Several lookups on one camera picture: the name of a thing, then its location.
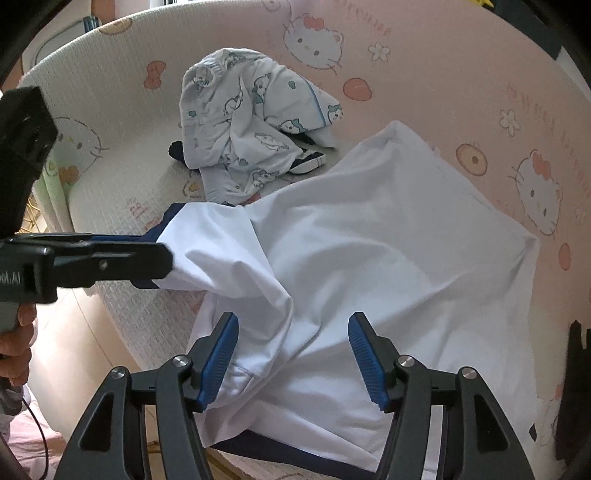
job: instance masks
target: hello kitty print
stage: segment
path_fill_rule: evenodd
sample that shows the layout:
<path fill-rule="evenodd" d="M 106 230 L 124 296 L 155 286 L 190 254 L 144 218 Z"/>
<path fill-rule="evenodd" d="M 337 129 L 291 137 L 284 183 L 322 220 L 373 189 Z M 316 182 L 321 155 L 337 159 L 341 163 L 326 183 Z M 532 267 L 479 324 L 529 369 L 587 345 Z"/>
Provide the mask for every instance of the hello kitty print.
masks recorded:
<path fill-rule="evenodd" d="M 515 185 L 527 216 L 544 235 L 552 235 L 558 225 L 562 188 L 552 178 L 550 162 L 537 150 L 515 169 Z"/>
<path fill-rule="evenodd" d="M 57 130 L 53 159 L 46 163 L 45 174 L 59 176 L 66 193 L 103 157 L 104 147 L 96 131 L 86 123 L 68 116 L 53 119 Z"/>
<path fill-rule="evenodd" d="M 343 35 L 324 26 L 324 19 L 304 14 L 285 28 L 283 42 L 300 62 L 314 69 L 334 70 L 343 55 Z"/>

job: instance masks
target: printed baby garment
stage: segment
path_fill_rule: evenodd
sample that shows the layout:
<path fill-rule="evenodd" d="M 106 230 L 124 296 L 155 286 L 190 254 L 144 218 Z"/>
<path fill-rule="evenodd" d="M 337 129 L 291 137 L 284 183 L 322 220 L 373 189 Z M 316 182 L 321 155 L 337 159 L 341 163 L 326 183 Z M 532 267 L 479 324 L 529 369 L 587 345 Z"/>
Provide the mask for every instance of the printed baby garment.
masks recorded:
<path fill-rule="evenodd" d="M 338 101 L 314 84 L 248 49 L 224 48 L 191 67 L 180 101 L 185 164 L 199 168 L 206 199 L 238 205 L 314 152 L 286 134 L 335 147 L 330 125 Z M 315 156 L 307 162 L 322 164 Z"/>
<path fill-rule="evenodd" d="M 240 322 L 219 395 L 196 416 L 205 446 L 248 429 L 375 471 L 391 415 L 372 403 L 353 356 L 353 312 L 429 368 L 476 368 L 531 446 L 539 241 L 405 125 L 251 205 L 176 212 L 158 236 L 174 268 L 155 283 L 208 291 L 191 344 L 225 311 Z M 440 435 L 434 409 L 425 479 L 435 478 Z"/>

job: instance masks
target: navy blue cloth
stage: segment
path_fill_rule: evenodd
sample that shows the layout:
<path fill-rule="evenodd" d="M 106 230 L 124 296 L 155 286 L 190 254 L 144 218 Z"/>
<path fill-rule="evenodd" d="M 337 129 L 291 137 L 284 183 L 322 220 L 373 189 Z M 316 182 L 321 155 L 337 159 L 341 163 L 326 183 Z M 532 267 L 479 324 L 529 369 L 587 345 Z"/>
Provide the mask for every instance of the navy blue cloth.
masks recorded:
<path fill-rule="evenodd" d="M 184 162 L 184 154 L 183 154 L 183 142 L 177 140 L 176 142 L 172 142 L 170 147 L 168 148 L 168 154 L 173 157 L 175 160 L 178 160 L 183 165 L 187 165 Z"/>
<path fill-rule="evenodd" d="M 168 226 L 171 220 L 177 216 L 177 213 L 179 213 L 185 205 L 186 203 L 173 203 L 170 207 L 168 207 L 166 212 L 164 212 L 162 221 L 140 236 L 138 241 L 157 242 L 160 235 L 162 235 L 162 232 L 164 232 L 164 229 Z"/>
<path fill-rule="evenodd" d="M 90 238 L 93 242 L 141 242 L 140 235 L 93 235 Z"/>
<path fill-rule="evenodd" d="M 341 480 L 372 480 L 375 476 L 374 472 L 312 455 L 250 430 L 245 430 L 232 439 L 216 443 L 212 445 L 212 448 L 256 460 L 287 463 L 322 475 L 334 476 Z"/>

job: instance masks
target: cartoon print fabric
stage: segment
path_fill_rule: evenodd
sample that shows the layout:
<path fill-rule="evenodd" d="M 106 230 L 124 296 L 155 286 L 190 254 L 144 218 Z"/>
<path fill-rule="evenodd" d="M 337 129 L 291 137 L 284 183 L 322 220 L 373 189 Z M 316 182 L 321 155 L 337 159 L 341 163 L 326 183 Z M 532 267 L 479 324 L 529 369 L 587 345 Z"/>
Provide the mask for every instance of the cartoon print fabric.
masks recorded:
<path fill-rule="evenodd" d="M 62 116 L 54 118 L 58 134 L 53 145 L 53 161 L 45 164 L 45 174 L 59 176 L 66 194 L 80 176 L 102 158 L 105 148 L 98 134 L 84 122 Z"/>
<path fill-rule="evenodd" d="M 334 69 L 343 54 L 343 35 L 326 28 L 322 18 L 307 14 L 289 24 L 283 41 L 295 58 L 315 69 Z"/>
<path fill-rule="evenodd" d="M 552 235 L 558 225 L 562 188 L 552 179 L 550 162 L 537 150 L 515 170 L 515 184 L 527 216 L 544 235 Z"/>
<path fill-rule="evenodd" d="M 245 48 L 218 50 L 189 69 L 180 109 L 185 164 L 200 169 L 208 201 L 231 205 L 251 198 L 301 158 L 303 150 L 285 134 L 307 134 L 334 147 L 330 128 L 343 118 L 334 97 Z"/>

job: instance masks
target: finger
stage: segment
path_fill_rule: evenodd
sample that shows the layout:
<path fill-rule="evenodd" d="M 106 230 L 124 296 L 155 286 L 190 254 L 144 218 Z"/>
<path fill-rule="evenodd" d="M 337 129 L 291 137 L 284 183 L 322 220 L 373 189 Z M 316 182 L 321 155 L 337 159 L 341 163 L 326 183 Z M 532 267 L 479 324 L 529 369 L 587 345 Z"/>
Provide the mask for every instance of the finger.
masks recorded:
<path fill-rule="evenodd" d="M 35 327 L 27 325 L 0 335 L 0 353 L 6 356 L 22 355 L 29 348 L 34 333 Z"/>
<path fill-rule="evenodd" d="M 10 383 L 13 387 L 22 387 L 29 380 L 29 367 L 27 366 L 25 371 L 18 377 L 11 378 Z"/>
<path fill-rule="evenodd" d="M 31 349 L 27 349 L 22 355 L 11 356 L 0 360 L 0 377 L 20 377 L 31 361 Z"/>
<path fill-rule="evenodd" d="M 18 308 L 18 323 L 22 326 L 30 325 L 37 316 L 37 307 L 34 303 L 21 305 Z"/>

